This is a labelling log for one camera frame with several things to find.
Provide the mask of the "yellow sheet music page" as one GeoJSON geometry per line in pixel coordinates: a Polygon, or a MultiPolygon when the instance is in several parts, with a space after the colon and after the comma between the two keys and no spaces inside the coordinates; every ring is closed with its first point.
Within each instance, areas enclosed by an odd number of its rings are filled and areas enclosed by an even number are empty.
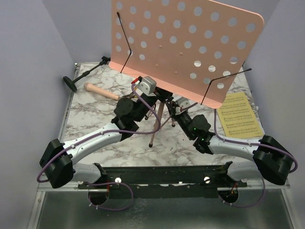
{"type": "Polygon", "coordinates": [[[250,139],[264,135],[244,92],[227,94],[217,113],[226,137],[250,139]]]}

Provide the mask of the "pink perforated music stand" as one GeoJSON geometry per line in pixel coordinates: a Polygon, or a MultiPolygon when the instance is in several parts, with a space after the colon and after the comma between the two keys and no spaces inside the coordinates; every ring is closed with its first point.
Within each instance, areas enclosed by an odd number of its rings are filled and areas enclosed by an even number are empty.
{"type": "Polygon", "coordinates": [[[213,0],[113,0],[110,67],[210,108],[222,106],[264,28],[213,0]]]}

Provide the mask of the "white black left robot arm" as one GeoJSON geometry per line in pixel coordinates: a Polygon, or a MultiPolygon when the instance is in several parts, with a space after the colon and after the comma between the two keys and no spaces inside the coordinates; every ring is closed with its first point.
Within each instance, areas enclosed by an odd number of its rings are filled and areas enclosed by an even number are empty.
{"type": "Polygon", "coordinates": [[[104,127],[83,137],[62,143],[59,139],[50,141],[40,159],[41,175],[46,176],[45,182],[52,188],[60,188],[71,182],[75,176],[81,181],[89,182],[94,188],[102,188],[106,177],[102,174],[102,167],[98,164],[89,166],[89,178],[84,178],[77,164],[86,156],[111,144],[121,142],[132,135],[145,135],[140,132],[137,123],[151,111],[156,112],[153,105],[156,96],[142,94],[134,101],[128,97],[121,98],[114,110],[115,117],[104,127]]]}

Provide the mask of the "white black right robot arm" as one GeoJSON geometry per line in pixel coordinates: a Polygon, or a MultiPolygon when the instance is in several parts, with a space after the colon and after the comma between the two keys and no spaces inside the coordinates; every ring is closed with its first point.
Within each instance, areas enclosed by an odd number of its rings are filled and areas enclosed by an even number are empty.
{"type": "Polygon", "coordinates": [[[171,109],[170,115],[189,140],[194,141],[198,152],[244,159],[232,163],[219,175],[219,181],[225,187],[248,178],[263,178],[275,185],[284,185],[288,175],[297,169],[296,159],[271,136],[250,140],[224,137],[210,131],[211,125],[203,114],[190,117],[186,109],[179,108],[171,109]]]}

